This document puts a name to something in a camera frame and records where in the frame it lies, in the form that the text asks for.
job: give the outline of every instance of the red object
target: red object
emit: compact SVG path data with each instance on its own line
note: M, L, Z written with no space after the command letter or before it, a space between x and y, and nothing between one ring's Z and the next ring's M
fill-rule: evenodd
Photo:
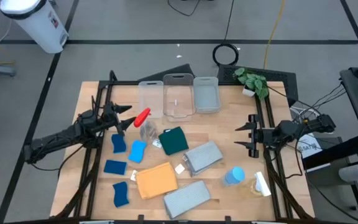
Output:
M135 127L140 127L143 122L146 120L147 116L150 114L150 108L146 108L145 110L143 110L135 119L134 121L134 126Z

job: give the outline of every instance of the gray floor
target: gray floor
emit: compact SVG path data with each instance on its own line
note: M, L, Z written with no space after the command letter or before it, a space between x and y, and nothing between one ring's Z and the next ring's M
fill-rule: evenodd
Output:
M57 0L55 8L62 22L67 20L74 0ZM181 10L191 11L196 1L172 0ZM358 1L347 1L358 25ZM268 39L280 1L236 1L228 39ZM229 1L202 1L191 17L170 9L166 1L80 0L69 34L71 40L222 39L229 17ZM0 13L0 36L7 19ZM7 40L30 37L15 23ZM275 39L357 40L339 0L287 0ZM216 76L211 58L214 44L70 44L58 62L39 119L35 137L70 125L80 84L108 78L113 69L119 80L136 80L177 65L189 63L197 76ZM236 44L238 65L262 68L265 45ZM220 50L218 58L229 61L232 53ZM14 164L38 102L53 55L37 45L4 44L0 61L16 62L17 76L0 77L0 205ZM272 45L267 69L295 72L299 98L314 103L339 84L339 71L358 66L357 45ZM333 136L343 140L358 135L358 122L347 96L324 105L337 124ZM62 152L47 156L40 167L56 167ZM6 221L47 218L53 201L57 174L25 165ZM350 187L323 187L341 208L355 205ZM311 189L316 216L323 220L352 222Z

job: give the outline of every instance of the blue sponge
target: blue sponge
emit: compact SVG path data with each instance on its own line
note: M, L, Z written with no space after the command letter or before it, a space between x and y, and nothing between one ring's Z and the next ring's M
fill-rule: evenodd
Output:
M143 159L143 152L147 144L145 142L135 140L132 144L131 154L128 156L130 161L140 163Z
M106 165L104 166L104 172L109 174L124 175L126 169L127 163L121 161L107 160Z
M114 145L113 153L122 153L127 150L127 145L124 141L124 136L120 134L113 134L111 136L111 142Z
M118 208L126 205L128 201L128 185L127 182L113 184L114 187L114 205Z

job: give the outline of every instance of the green cloth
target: green cloth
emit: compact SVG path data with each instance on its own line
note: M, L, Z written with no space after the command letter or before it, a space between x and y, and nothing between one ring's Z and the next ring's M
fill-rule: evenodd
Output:
M166 131L160 134L158 138L160 139L161 145L168 156L189 148L185 133L183 133L180 127Z

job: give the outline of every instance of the plastic bin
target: plastic bin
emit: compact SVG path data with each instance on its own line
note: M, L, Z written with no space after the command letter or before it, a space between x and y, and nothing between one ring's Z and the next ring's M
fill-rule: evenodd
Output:
M218 79L197 77L194 79L194 97L197 113L216 113L221 109Z
M47 53L63 50L68 34L48 0L2 0L0 10L15 20Z
M194 76L168 74L163 77L164 109L169 121L189 121L196 113L193 93Z
M163 82L144 81L139 85L139 112L150 108L148 118L161 118L163 116Z

